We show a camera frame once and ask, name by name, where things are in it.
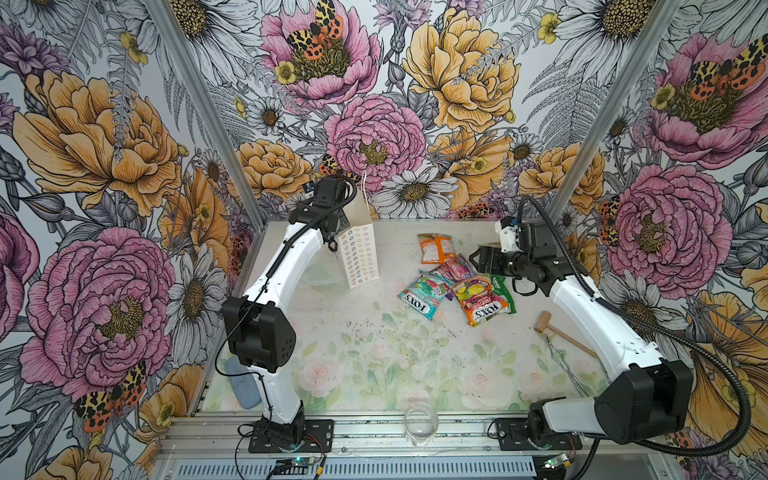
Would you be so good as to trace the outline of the white printed paper bag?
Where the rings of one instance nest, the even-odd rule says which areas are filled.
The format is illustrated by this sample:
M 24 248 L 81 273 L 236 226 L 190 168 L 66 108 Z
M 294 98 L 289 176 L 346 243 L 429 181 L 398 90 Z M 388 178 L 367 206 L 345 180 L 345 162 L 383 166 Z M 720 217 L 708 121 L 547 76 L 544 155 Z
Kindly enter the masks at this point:
M 338 256 L 348 286 L 355 289 L 380 278 L 375 231 L 363 178 L 354 200 L 344 208 L 348 226 L 337 236 Z

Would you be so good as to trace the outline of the yellow red Fox's packet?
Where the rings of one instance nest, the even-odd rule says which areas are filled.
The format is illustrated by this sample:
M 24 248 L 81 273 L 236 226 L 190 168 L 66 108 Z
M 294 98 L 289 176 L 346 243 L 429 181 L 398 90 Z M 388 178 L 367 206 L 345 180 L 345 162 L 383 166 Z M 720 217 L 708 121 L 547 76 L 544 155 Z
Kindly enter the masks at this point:
M 458 282 L 453 287 L 453 294 L 471 327 L 510 311 L 509 302 L 495 292 L 491 278 L 487 276 L 475 276 Z

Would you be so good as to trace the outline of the teal Fox's candy packet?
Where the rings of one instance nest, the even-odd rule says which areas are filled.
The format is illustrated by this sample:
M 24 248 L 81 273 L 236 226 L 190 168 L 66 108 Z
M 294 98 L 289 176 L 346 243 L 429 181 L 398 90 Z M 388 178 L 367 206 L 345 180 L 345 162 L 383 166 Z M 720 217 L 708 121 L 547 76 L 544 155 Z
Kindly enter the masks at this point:
M 452 291 L 455 282 L 425 272 L 405 288 L 398 298 L 426 319 L 432 320 L 441 301 Z

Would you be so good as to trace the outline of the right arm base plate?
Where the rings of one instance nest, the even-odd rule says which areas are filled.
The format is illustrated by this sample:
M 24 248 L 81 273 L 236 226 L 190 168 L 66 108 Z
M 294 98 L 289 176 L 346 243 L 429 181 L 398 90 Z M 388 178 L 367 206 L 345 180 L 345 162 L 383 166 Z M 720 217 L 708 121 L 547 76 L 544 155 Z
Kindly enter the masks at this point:
M 574 452 L 583 448 L 579 436 L 574 433 L 558 433 L 536 430 L 527 419 L 501 417 L 494 419 L 486 435 L 496 440 L 501 451 L 563 450 Z

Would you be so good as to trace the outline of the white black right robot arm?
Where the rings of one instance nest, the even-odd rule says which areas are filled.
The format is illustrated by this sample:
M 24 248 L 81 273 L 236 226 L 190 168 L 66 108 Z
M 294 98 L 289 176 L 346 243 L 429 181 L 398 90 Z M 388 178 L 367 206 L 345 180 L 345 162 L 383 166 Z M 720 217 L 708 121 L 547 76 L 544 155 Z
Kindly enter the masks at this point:
M 604 306 L 592 278 L 541 220 L 506 217 L 494 226 L 499 240 L 470 256 L 481 273 L 527 280 L 575 323 L 606 372 L 597 396 L 533 403 L 526 422 L 529 440 L 543 445 L 576 433 L 625 445 L 671 434 L 684 427 L 692 370 L 667 360 L 625 319 Z

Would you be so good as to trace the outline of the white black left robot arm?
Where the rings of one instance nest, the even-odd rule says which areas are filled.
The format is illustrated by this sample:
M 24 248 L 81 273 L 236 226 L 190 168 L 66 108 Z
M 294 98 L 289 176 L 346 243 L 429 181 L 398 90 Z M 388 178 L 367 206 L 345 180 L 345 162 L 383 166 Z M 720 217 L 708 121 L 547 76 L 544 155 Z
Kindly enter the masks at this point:
M 305 408 L 286 366 L 297 334 L 286 311 L 304 272 L 324 248 L 337 246 L 346 220 L 344 208 L 357 195 L 356 183 L 342 175 L 320 179 L 308 200 L 291 213 L 282 243 L 256 282 L 222 305 L 225 342 L 255 381 L 262 415 L 250 434 L 251 453 L 294 452 L 315 441 L 305 425 Z

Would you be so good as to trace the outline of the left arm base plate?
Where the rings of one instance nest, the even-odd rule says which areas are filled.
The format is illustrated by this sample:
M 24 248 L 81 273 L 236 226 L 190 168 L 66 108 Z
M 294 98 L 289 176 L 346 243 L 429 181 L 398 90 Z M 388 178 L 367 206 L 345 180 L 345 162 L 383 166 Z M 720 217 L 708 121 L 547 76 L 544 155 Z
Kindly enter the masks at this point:
M 251 454 L 330 453 L 335 422 L 330 419 L 297 419 L 281 425 L 261 418 L 249 436 Z

